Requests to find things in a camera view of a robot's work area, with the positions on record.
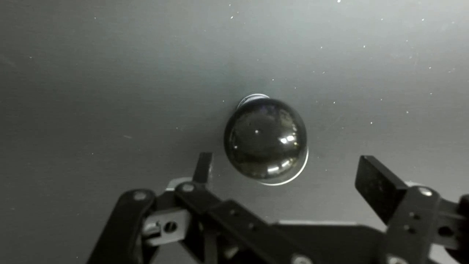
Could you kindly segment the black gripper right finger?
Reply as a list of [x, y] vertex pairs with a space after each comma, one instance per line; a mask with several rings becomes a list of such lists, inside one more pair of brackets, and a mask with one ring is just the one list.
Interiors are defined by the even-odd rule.
[[430, 258], [434, 245], [469, 264], [468, 194], [453, 202], [430, 186], [409, 186], [374, 155], [360, 158], [355, 188], [388, 226], [380, 264], [436, 264]]

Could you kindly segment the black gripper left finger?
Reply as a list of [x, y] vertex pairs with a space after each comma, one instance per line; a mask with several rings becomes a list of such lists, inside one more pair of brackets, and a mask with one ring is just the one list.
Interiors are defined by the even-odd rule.
[[165, 194], [122, 194], [87, 264], [152, 264], [159, 249], [182, 243], [198, 264], [314, 264], [314, 257], [235, 201], [207, 185], [213, 155], [198, 157], [196, 173], [169, 183]]

